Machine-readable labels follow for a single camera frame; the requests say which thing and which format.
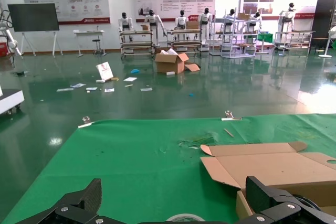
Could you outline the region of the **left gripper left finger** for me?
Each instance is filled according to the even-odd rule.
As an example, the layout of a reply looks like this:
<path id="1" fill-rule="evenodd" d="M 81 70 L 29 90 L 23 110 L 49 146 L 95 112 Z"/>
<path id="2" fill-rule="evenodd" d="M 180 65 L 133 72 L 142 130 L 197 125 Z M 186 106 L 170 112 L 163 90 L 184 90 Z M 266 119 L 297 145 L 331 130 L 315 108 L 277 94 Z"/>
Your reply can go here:
<path id="1" fill-rule="evenodd" d="M 85 189 L 64 194 L 52 207 L 19 223 L 118 223 L 98 215 L 101 203 L 102 183 L 95 178 Z"/>

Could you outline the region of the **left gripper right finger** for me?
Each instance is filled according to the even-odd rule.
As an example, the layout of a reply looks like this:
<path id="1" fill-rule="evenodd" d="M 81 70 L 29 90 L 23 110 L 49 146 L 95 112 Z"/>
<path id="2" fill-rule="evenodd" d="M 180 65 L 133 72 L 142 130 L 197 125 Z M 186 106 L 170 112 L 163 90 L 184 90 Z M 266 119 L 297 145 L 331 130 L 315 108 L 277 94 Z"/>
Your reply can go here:
<path id="1" fill-rule="evenodd" d="M 246 178 L 246 199 L 255 213 L 238 223 L 335 223 L 335 216 L 312 200 L 266 186 L 255 176 Z"/>

